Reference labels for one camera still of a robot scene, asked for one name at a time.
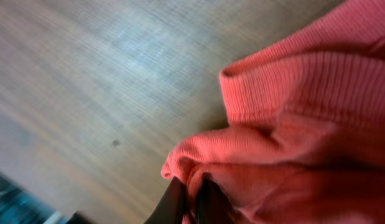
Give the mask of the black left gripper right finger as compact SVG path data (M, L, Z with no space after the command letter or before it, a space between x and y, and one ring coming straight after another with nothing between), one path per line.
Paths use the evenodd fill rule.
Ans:
M198 224L234 224L228 214L229 207L218 184L205 179L197 197Z

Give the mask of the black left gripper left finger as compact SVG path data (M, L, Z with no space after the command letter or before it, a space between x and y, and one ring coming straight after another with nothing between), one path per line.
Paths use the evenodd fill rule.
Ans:
M185 185L174 177L144 224L182 224L185 213Z

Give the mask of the red printed t-shirt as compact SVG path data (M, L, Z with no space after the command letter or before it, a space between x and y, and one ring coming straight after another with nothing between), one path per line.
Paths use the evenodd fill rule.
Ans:
M194 135L162 176L204 179L236 223L385 223L385 0L347 1L220 72L229 126Z

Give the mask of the blue folded garment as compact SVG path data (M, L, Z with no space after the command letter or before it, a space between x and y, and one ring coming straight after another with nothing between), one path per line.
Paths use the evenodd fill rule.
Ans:
M68 218L0 172L0 224L66 224Z

